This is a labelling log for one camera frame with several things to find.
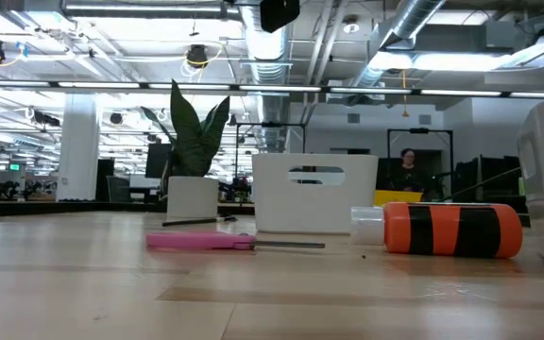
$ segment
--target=table surface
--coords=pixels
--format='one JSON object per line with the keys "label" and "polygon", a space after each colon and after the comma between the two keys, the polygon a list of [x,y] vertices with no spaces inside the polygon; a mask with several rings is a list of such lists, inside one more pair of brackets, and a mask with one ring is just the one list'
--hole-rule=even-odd
{"label": "table surface", "polygon": [[544,339],[530,235],[514,260],[394,255],[336,235],[259,235],[326,249],[148,251],[163,219],[0,218],[0,339]]}

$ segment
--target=white pot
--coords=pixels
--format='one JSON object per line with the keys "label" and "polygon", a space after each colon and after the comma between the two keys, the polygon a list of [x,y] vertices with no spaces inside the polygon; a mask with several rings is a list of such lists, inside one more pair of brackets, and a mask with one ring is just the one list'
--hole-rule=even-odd
{"label": "white pot", "polygon": [[218,187],[211,178],[169,178],[167,218],[216,217]]}

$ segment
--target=potted plant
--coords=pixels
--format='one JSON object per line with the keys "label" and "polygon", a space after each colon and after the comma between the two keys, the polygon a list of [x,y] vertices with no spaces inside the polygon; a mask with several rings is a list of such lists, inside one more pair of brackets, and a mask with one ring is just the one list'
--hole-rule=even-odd
{"label": "potted plant", "polygon": [[145,116],[157,123],[169,138],[170,157],[163,171],[167,183],[168,218],[207,218],[217,216],[218,182],[204,178],[222,141],[230,116],[230,97],[209,111],[200,122],[195,109],[171,82],[171,123],[174,138],[152,110],[142,107]]}

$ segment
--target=orange bottle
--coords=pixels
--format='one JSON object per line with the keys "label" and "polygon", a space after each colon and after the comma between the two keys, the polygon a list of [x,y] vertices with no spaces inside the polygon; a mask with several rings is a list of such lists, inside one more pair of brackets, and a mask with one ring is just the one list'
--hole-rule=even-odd
{"label": "orange bottle", "polygon": [[352,243],[402,254],[516,256],[522,226],[503,204],[387,203],[352,208]]}

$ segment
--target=plant leaf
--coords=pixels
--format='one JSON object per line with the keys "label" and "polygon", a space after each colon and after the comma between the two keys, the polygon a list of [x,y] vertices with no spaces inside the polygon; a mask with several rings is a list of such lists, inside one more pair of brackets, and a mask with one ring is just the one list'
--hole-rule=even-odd
{"label": "plant leaf", "polygon": [[144,115],[146,116],[146,118],[148,118],[149,120],[159,124],[159,128],[161,128],[162,132],[165,135],[167,135],[167,138],[169,138],[169,143],[174,145],[176,143],[176,139],[171,135],[171,133],[169,133],[169,130],[167,130],[167,127],[165,127],[165,125],[163,125],[159,121],[159,118],[157,118],[157,114],[155,114],[155,112],[153,112],[151,109],[148,109],[148,108],[145,108],[145,107],[141,107],[141,108],[142,108],[142,111],[144,112]]}
{"label": "plant leaf", "polygon": [[209,159],[212,159],[222,142],[222,133],[226,122],[230,117],[230,97],[226,97],[207,115],[205,119],[205,128],[203,128],[203,135],[200,138],[203,145],[203,151]]}
{"label": "plant leaf", "polygon": [[202,177],[207,173],[208,159],[201,145],[202,129],[193,106],[181,95],[178,84],[171,81],[171,122],[178,134],[176,151],[186,176]]}

